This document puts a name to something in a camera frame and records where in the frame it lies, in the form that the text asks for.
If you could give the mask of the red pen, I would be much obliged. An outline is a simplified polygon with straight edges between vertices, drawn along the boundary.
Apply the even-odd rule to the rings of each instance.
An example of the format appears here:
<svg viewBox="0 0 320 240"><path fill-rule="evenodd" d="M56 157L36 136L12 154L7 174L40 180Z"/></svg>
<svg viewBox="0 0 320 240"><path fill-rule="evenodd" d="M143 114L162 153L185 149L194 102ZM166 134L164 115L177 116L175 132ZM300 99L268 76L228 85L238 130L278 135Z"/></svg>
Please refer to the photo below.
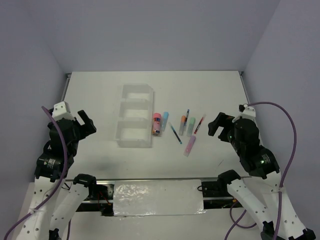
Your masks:
<svg viewBox="0 0 320 240"><path fill-rule="evenodd" d="M199 120L199 123L197 124L197 126L196 126L196 128L195 128L194 132L193 132L193 134L194 134L194 135L196 135L196 134L197 134L197 132L199 131L199 128L200 128L200 126L202 125L202 123L203 123L203 121L204 121L205 117L206 117L206 114L204 113L204 114L203 114L203 116L201 117L201 119Z"/></svg>

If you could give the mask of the green highlighter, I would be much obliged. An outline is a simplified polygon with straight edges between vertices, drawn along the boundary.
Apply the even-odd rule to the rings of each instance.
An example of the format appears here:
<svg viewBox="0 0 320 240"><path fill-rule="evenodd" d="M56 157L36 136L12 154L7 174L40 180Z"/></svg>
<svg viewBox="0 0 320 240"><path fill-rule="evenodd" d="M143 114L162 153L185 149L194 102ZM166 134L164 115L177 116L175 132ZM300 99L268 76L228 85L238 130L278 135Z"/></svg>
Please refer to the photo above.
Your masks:
<svg viewBox="0 0 320 240"><path fill-rule="evenodd" d="M186 133L187 137L191 137L191 135L193 134L195 122L196 122L196 119L194 117L191 117L189 119L189 125L188 125L188 129L187 129L187 133Z"/></svg>

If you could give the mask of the blue pen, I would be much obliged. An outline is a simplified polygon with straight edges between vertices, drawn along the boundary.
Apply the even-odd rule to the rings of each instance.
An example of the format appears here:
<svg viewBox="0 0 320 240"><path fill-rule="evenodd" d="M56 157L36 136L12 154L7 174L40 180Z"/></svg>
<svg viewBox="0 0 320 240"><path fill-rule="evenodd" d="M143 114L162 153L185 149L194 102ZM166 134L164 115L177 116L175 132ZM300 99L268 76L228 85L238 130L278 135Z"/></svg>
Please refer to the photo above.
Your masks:
<svg viewBox="0 0 320 240"><path fill-rule="evenodd" d="M185 115L185 119L184 119L184 127L187 126L187 121L188 121L189 113L190 113L190 109L187 109L187 112L186 112L186 115Z"/></svg>

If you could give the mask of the orange highlighter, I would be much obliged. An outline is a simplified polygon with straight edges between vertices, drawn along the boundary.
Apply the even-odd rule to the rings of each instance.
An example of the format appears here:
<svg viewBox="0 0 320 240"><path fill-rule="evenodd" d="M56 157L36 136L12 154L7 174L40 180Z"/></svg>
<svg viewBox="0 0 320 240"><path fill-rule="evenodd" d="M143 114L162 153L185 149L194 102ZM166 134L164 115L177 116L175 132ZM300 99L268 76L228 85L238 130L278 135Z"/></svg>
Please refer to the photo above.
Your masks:
<svg viewBox="0 0 320 240"><path fill-rule="evenodd" d="M185 115L182 115L181 121L180 121L180 126L179 126L179 132L178 132L178 134L179 134L180 136L182 136L182 135L184 134L185 122L186 122L186 116L185 116Z"/></svg>

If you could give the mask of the teal pen refill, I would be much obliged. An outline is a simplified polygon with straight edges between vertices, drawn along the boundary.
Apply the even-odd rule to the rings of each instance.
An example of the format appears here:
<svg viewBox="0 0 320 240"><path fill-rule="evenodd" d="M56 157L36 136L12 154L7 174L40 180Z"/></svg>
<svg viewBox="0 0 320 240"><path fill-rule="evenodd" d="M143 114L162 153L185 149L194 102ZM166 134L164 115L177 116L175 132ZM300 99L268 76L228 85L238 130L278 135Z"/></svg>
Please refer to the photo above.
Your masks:
<svg viewBox="0 0 320 240"><path fill-rule="evenodd" d="M181 141L178 133L176 132L175 128L174 128L173 125L171 124L171 122L169 122L169 126L170 126L171 130L173 131L175 137L177 138L178 142L182 145L183 143L182 143L182 141Z"/></svg>

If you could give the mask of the blue highlighter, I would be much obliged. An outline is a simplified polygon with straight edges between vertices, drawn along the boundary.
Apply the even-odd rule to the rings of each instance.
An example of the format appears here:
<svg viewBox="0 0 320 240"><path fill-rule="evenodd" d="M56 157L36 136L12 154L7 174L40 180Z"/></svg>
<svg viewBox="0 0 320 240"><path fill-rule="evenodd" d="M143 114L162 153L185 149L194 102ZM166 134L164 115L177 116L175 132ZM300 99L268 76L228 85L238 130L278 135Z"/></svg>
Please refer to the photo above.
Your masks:
<svg viewBox="0 0 320 240"><path fill-rule="evenodd" d="M167 121L169 118L169 113L167 111L165 111L163 113L162 119L161 119L161 131L164 132L166 129L166 125L167 125Z"/></svg>

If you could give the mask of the pink glue stick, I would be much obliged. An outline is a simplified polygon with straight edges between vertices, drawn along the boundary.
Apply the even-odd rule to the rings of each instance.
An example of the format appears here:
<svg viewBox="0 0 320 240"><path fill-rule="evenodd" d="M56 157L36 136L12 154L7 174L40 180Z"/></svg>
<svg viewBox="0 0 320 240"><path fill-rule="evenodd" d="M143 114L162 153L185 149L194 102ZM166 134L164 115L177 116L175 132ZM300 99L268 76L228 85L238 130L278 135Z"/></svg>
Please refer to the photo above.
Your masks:
<svg viewBox="0 0 320 240"><path fill-rule="evenodd" d="M152 119L153 119L152 135L159 136L161 133L161 114L154 113Z"/></svg>

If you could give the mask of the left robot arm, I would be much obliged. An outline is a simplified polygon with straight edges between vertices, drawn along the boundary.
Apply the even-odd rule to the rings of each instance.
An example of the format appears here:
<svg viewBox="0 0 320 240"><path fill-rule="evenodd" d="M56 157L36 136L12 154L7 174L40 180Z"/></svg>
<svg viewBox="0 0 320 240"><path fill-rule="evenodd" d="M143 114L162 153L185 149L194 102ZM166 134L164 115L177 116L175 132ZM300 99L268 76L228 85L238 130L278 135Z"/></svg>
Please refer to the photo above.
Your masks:
<svg viewBox="0 0 320 240"><path fill-rule="evenodd" d="M80 173L72 181L64 200L56 204L69 168L74 163L79 141L94 134L97 129L84 110L78 111L80 124L69 110L54 107L44 109L50 123L49 141L36 161L34 190L29 211L19 224L23 224L18 240L59 240L70 232L71 219L85 199L97 196L97 180Z"/></svg>

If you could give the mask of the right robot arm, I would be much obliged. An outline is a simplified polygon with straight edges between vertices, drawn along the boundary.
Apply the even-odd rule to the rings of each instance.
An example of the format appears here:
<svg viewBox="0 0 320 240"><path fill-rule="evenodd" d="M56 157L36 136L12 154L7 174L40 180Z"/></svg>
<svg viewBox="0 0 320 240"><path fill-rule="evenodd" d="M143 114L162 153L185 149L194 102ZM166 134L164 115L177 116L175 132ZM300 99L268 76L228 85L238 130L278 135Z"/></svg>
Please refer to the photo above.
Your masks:
<svg viewBox="0 0 320 240"><path fill-rule="evenodd" d="M287 191L280 186L282 174L273 153L261 145L259 129L252 119L235 118L220 112L208 124L208 135L230 143L244 170L251 177L262 200L248 189L235 170L218 176L217 190L223 196L232 195L250 214L263 240L314 240L313 230L305 227L296 214Z"/></svg>

